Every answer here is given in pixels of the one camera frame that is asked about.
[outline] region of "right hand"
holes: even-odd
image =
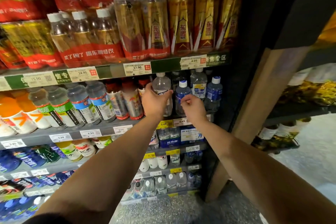
[[[191,94],[184,96],[183,99],[181,99],[181,106],[188,118],[188,121],[194,126],[208,121],[204,104],[198,97]]]

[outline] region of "large water bottle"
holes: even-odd
[[[217,112],[221,105],[221,95],[223,92],[223,86],[220,84],[221,77],[214,76],[211,83],[207,86],[207,97],[204,100],[205,110],[209,112]]]
[[[202,101],[205,99],[205,93],[207,90],[207,76],[203,73],[203,68],[196,68],[195,73],[190,76],[190,86],[192,94]]]
[[[165,76],[165,73],[156,73],[156,78],[153,81],[153,90],[158,95],[165,94],[168,90],[171,90],[171,82],[168,77]],[[163,116],[170,116],[173,111],[173,100],[170,97],[167,100],[166,110]]]
[[[97,125],[100,118],[86,92],[85,86],[77,82],[68,83],[65,86],[68,88],[66,93],[71,103],[77,109],[84,123]]]
[[[181,99],[184,96],[191,94],[191,89],[187,85],[186,80],[182,80],[179,82],[178,87],[176,88],[176,98],[175,98],[175,110],[179,115],[184,114],[184,110],[181,106]]]
[[[88,81],[86,91],[96,108],[100,119],[111,122],[116,119],[112,104],[106,93],[105,85],[99,81]]]

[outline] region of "price label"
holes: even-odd
[[[180,149],[166,151],[166,155],[180,154]]]
[[[180,64],[181,64],[181,70],[206,67],[207,55],[204,54],[192,57],[182,57]]]
[[[141,203],[141,198],[120,202],[121,205],[130,205],[130,204],[136,204],[136,203]]]
[[[124,134],[127,131],[129,131],[132,127],[133,125],[117,126],[117,127],[113,127],[113,130],[116,135],[120,135],[120,134]]]
[[[173,120],[162,120],[160,121],[156,129],[164,129],[164,128],[172,128],[172,127],[174,127]]]
[[[28,174],[28,172],[23,171],[23,172],[17,172],[17,173],[12,173],[10,174],[14,179],[19,179],[19,178],[26,178],[30,177],[31,175]]]
[[[6,91],[6,90],[11,90],[12,88],[9,86],[6,78],[3,76],[0,77],[0,91]]]
[[[161,171],[156,171],[156,172],[150,172],[149,176],[158,176],[158,175],[162,175]]]
[[[142,174],[136,174],[133,178],[133,180],[138,180],[142,178]]]
[[[123,65],[126,76],[152,73],[152,66],[150,62],[124,63]]]
[[[52,71],[43,73],[23,74],[24,81],[29,87],[42,87],[57,85],[57,80]]]
[[[146,153],[144,158],[155,158],[155,152]]]
[[[53,189],[41,189],[40,190],[40,193],[41,194],[50,194],[50,193],[54,193],[54,190]]]
[[[81,133],[82,138],[101,137],[102,136],[102,133],[100,132],[100,129],[81,130],[79,132]]]
[[[172,168],[170,170],[170,173],[173,174],[173,173],[180,173],[182,172],[182,168],[181,167],[178,167],[178,168]]]
[[[191,125],[191,122],[187,118],[174,119],[174,127]]]
[[[191,171],[191,170],[197,170],[197,169],[199,169],[199,168],[200,168],[199,165],[188,166],[188,171]]]
[[[99,80],[95,67],[70,68],[67,71],[72,82]]]
[[[49,137],[54,143],[72,141],[72,137],[71,137],[70,133],[49,135]]]
[[[148,197],[147,198],[147,201],[155,201],[155,200],[157,200],[158,199],[158,197]]]
[[[170,197],[176,197],[178,195],[179,195],[178,193],[170,193],[170,194],[168,194],[168,196],[170,196]]]
[[[22,139],[6,140],[0,142],[5,149],[14,149],[27,146]]]
[[[199,150],[200,150],[200,146],[199,145],[189,146],[189,147],[185,148],[186,152],[199,151]]]
[[[38,176],[38,175],[47,175],[47,174],[49,174],[49,172],[48,172],[48,170],[46,168],[43,168],[43,169],[32,170],[31,174],[33,176]]]

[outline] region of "bottle with green label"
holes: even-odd
[[[67,127],[50,104],[47,98],[47,92],[42,87],[28,88],[27,91],[29,92],[28,98],[54,128]]]
[[[51,105],[68,127],[84,126],[82,118],[67,96],[66,89],[59,86],[45,86],[44,89]]]

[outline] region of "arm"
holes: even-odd
[[[71,223],[109,223],[133,180],[172,90],[162,96],[146,86],[146,117],[85,162],[41,205],[37,214],[57,213]]]
[[[181,104],[234,183],[270,223],[315,224],[336,219],[336,206],[310,184],[264,152],[209,122],[199,98],[187,95]]]

